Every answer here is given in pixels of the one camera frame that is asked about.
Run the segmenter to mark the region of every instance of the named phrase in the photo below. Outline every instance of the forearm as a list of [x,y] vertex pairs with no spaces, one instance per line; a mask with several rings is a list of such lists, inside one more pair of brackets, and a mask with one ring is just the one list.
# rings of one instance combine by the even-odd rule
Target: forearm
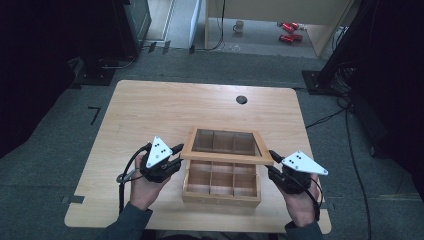
[[308,224],[305,227],[296,227],[294,222],[290,222],[285,227],[287,236],[290,240],[322,240],[321,229],[317,221]]
[[142,211],[127,203],[116,222],[108,226],[96,239],[136,239],[139,240],[153,211]]

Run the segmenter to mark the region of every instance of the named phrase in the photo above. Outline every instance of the red can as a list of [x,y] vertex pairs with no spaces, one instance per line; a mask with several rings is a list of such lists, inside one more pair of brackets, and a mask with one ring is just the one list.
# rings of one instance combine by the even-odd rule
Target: red can
[[289,23],[289,24],[294,30],[299,29],[299,24],[297,24],[297,23]]
[[290,34],[294,32],[294,28],[289,23],[283,23],[281,27]]
[[285,36],[285,35],[281,35],[279,40],[282,41],[282,42],[286,42],[286,43],[292,43],[293,42],[293,38],[291,36]]
[[299,41],[299,42],[302,41],[302,39],[303,39],[303,36],[300,35],[300,34],[292,34],[290,36],[293,38],[293,40]]

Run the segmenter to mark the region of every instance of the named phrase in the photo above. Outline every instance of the wooden table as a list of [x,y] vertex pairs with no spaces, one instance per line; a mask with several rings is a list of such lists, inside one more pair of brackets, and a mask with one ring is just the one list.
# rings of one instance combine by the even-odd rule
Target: wooden table
[[[236,102],[243,95],[248,102]],[[120,81],[65,217],[70,227],[106,227],[118,217],[118,184],[134,152],[160,136],[169,146],[184,143],[193,125],[258,130],[268,149],[282,156],[303,150],[312,156],[296,93],[292,89]],[[284,199],[260,166],[262,202],[257,208],[184,203],[185,163],[150,207],[149,229],[282,232],[290,221]],[[129,200],[130,184],[125,200]],[[320,227],[331,230],[327,210]]]

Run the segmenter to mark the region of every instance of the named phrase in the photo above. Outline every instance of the hand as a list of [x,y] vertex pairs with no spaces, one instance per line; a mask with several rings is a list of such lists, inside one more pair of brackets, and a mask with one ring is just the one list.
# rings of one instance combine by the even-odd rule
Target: hand
[[[140,168],[141,159],[143,155],[138,155],[135,160],[135,168],[137,170],[132,176],[132,179],[141,177],[141,173],[138,170]],[[140,210],[146,211],[150,205],[158,198],[159,192],[162,190],[163,186],[171,179],[167,178],[162,183],[149,182],[145,178],[140,178],[134,181],[131,181],[131,197],[130,203]]]
[[[318,175],[311,174],[311,178],[318,182]],[[306,192],[301,194],[287,194],[278,188],[286,200],[287,211],[297,227],[305,227],[315,220],[315,210],[312,199]],[[319,190],[315,182],[311,180],[311,187],[308,189],[311,195],[318,199]]]

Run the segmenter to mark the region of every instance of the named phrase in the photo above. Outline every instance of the wooden box lid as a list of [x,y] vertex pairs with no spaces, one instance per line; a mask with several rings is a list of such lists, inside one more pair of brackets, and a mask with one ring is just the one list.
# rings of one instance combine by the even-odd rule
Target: wooden box lid
[[185,160],[273,165],[256,130],[193,127],[181,151]]

